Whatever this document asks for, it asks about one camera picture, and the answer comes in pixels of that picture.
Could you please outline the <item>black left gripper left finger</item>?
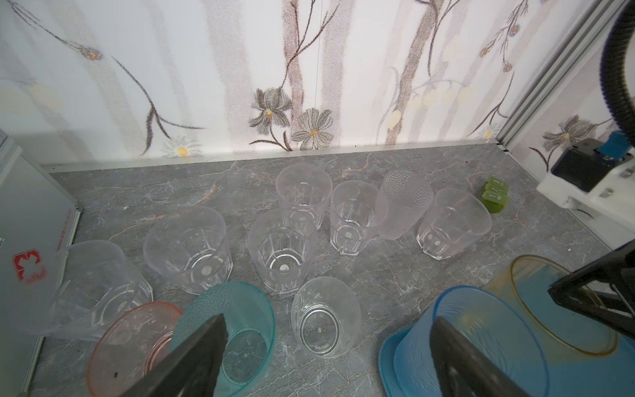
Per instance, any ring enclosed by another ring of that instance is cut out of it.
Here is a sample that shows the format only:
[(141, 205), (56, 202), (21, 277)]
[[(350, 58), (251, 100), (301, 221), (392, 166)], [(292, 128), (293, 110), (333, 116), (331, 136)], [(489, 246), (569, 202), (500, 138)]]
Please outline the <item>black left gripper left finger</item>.
[(227, 343), (224, 316), (213, 316), (123, 394), (213, 396)]

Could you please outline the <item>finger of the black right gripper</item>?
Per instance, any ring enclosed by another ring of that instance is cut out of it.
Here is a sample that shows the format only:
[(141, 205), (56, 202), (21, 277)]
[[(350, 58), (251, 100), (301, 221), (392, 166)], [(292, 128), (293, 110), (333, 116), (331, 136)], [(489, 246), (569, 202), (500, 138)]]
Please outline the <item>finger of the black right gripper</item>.
[(555, 304), (634, 338), (634, 242), (555, 281)]

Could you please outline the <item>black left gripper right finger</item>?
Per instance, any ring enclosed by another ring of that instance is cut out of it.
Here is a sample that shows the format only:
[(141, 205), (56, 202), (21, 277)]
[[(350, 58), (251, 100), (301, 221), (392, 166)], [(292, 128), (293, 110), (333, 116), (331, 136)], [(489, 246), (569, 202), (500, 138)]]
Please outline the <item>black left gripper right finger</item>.
[(443, 396), (527, 395), (444, 318), (433, 321), (430, 350)]

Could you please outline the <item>blue plastic cup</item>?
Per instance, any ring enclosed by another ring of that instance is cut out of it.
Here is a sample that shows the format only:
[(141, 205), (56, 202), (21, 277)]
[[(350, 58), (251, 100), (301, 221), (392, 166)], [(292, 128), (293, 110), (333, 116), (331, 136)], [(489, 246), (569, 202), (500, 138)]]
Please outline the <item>blue plastic cup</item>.
[(440, 396), (430, 347), (433, 321), (445, 319), (531, 396), (547, 396), (547, 362), (529, 327), (501, 299), (471, 286), (443, 292), (395, 349), (393, 365), (407, 396)]

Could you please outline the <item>teal dotted plastic cup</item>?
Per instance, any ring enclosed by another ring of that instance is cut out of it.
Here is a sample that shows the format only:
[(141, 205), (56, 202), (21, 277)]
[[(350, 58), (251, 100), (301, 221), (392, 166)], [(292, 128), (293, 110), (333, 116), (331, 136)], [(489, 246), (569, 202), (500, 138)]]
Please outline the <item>teal dotted plastic cup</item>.
[(266, 374), (275, 347), (274, 311), (269, 299), (256, 286), (228, 281), (204, 291), (176, 324), (170, 350), (175, 350), (218, 314), (225, 318), (228, 344), (214, 394), (243, 396)]

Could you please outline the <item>pink plastic cup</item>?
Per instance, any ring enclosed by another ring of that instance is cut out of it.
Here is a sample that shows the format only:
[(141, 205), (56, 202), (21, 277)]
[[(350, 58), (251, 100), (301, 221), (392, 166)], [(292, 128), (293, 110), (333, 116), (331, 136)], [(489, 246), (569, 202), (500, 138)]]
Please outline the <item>pink plastic cup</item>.
[(150, 302), (116, 320), (90, 358), (90, 395), (119, 396), (147, 375), (168, 355), (181, 316), (173, 304)]

